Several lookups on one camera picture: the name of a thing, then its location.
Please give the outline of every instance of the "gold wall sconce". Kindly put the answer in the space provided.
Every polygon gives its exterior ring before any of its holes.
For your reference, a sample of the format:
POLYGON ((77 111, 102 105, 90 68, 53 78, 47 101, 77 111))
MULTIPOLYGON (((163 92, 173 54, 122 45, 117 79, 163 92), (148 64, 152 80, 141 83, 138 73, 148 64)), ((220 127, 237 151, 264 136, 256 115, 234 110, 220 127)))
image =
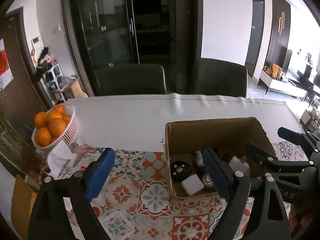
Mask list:
POLYGON ((281 17, 279 18, 279 28, 278 33, 281 35, 282 30, 284 29, 284 12, 281 13, 281 17))

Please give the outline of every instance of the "blue gripper pad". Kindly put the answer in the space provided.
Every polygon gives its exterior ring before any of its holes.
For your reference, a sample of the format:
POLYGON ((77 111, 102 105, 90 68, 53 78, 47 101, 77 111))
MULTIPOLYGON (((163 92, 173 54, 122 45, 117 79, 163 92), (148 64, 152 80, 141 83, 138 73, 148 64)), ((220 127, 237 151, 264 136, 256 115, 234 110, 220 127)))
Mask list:
POLYGON ((223 162, 220 159, 215 160, 212 154, 216 155, 216 159, 219 158, 214 151, 213 153, 210 153, 209 150, 206 148, 202 153, 203 163, 207 172, 210 175, 210 178, 219 196, 224 198, 228 202, 230 199, 230 194, 228 190, 230 181, 228 180, 227 176, 223 171, 223 162))
POLYGON ((104 183, 106 182, 113 165, 115 164, 115 151, 111 148, 106 148, 102 154, 104 153, 104 158, 101 160, 93 174, 87 180, 87 192, 85 194, 85 197, 89 202, 91 202, 93 198, 99 196, 99 193, 104 183))

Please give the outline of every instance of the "slatted wood panel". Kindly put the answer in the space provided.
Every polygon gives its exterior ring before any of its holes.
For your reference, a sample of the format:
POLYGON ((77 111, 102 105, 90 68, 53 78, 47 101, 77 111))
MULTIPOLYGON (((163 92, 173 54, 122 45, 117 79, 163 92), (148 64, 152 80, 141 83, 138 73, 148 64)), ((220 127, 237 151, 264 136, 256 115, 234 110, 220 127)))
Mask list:
POLYGON ((272 25, 270 43, 266 57, 266 65, 273 63, 283 66, 285 54, 287 53, 290 33, 291 9, 290 4, 285 0, 272 0, 272 25), (284 29, 281 35, 278 33, 279 18, 284 12, 284 29))

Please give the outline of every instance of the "black round object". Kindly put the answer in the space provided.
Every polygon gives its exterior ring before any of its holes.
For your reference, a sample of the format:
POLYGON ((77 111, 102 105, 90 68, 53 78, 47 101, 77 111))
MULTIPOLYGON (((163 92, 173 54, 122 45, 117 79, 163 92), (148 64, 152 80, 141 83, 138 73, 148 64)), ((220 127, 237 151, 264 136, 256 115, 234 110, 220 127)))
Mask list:
POLYGON ((183 161, 176 161, 170 166, 171 178, 176 181, 183 181, 192 173, 191 166, 183 161))

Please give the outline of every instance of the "white plastic basket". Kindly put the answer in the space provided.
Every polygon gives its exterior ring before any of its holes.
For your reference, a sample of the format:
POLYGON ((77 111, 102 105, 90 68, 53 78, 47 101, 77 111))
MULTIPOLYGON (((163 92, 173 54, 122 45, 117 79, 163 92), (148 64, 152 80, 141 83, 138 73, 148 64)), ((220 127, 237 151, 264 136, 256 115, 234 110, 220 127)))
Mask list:
MULTIPOLYGON (((52 151, 52 149, 61 141, 64 140, 64 142, 69 146, 71 143, 73 143, 73 141, 76 139, 76 135, 78 133, 79 130, 79 121, 78 118, 76 117, 76 109, 73 105, 70 105, 68 103, 62 104, 65 109, 66 109, 66 114, 71 116, 71 120, 68 123, 66 129, 64 130, 64 132, 51 144, 49 144, 48 146, 45 147, 41 147, 38 145, 37 140, 36 140, 36 135, 39 131, 39 129, 36 127, 33 130, 31 139, 33 142, 33 145, 40 150, 45 150, 45 151, 52 151)), ((51 108, 49 111, 47 111, 47 114, 50 113, 53 110, 53 108, 51 108)))

